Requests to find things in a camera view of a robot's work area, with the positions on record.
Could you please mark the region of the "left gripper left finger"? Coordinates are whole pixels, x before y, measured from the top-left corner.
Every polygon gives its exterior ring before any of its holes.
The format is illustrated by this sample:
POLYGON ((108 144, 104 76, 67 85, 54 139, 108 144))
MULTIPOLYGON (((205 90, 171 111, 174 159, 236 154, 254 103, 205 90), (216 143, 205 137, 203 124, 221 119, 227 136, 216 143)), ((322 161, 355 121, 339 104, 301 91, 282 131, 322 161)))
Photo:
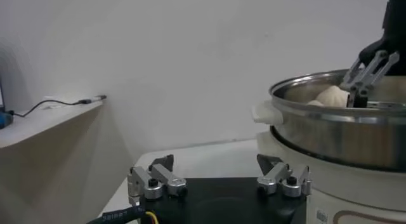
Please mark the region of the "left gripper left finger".
POLYGON ((174 155, 169 154, 156 158, 144 169, 133 166, 127 175, 129 200, 144 197, 147 200, 157 200, 163 197, 164 191, 169 196, 185 197, 187 181, 173 173, 174 155))

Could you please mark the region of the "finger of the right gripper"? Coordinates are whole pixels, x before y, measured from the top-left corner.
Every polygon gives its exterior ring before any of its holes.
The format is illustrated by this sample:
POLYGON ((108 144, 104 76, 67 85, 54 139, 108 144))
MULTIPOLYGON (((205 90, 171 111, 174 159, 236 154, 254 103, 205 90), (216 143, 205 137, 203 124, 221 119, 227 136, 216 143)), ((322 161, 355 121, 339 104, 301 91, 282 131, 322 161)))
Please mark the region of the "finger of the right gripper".
POLYGON ((348 92, 348 108, 366 108, 370 93, 390 68, 400 60, 399 53, 378 50, 368 65, 359 58, 344 75, 339 87, 348 92))

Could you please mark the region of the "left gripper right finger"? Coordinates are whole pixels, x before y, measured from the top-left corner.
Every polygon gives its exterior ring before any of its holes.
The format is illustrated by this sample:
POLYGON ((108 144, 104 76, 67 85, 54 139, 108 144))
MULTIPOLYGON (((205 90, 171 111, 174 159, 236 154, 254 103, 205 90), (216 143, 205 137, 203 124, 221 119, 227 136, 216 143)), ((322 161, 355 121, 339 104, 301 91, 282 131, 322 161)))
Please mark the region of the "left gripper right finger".
POLYGON ((263 173, 257 178, 257 186, 266 196, 280 189, 286 197, 311 194, 310 167, 302 164, 291 166, 279 157, 258 154, 257 162, 263 173))

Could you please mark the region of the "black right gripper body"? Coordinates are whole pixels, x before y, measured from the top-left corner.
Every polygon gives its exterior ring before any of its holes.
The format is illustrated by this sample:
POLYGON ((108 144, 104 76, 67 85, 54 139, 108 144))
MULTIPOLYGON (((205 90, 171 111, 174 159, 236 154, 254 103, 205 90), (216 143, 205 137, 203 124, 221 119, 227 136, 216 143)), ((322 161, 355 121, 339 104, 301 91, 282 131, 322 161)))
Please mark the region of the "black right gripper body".
POLYGON ((388 54, 397 52, 397 61, 386 73, 387 76, 405 75, 405 0, 388 0, 383 19, 383 35, 365 47, 358 58, 364 65, 369 65, 377 51, 388 54))

